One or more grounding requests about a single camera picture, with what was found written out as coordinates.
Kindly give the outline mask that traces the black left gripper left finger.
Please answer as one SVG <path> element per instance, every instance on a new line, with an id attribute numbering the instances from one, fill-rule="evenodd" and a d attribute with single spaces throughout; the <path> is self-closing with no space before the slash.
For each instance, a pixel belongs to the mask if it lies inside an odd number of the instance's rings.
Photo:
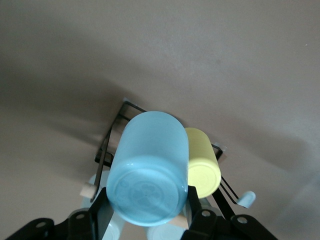
<path id="1" fill-rule="evenodd" d="M 113 216 L 104 187 L 92 206 L 78 209 L 59 224 L 50 218 L 37 218 L 18 229 L 8 240 L 101 240 Z"/>

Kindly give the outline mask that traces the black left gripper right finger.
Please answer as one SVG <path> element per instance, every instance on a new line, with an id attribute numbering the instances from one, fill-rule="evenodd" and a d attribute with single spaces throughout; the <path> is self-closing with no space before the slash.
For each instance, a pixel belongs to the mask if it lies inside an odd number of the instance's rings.
<path id="1" fill-rule="evenodd" d="M 212 194 L 221 211 L 218 216 L 207 206 L 202 206 L 194 186 L 188 187 L 185 202 L 188 229 L 183 240 L 275 240 L 276 237 L 256 218 L 247 214 L 236 215 L 217 189 Z"/>

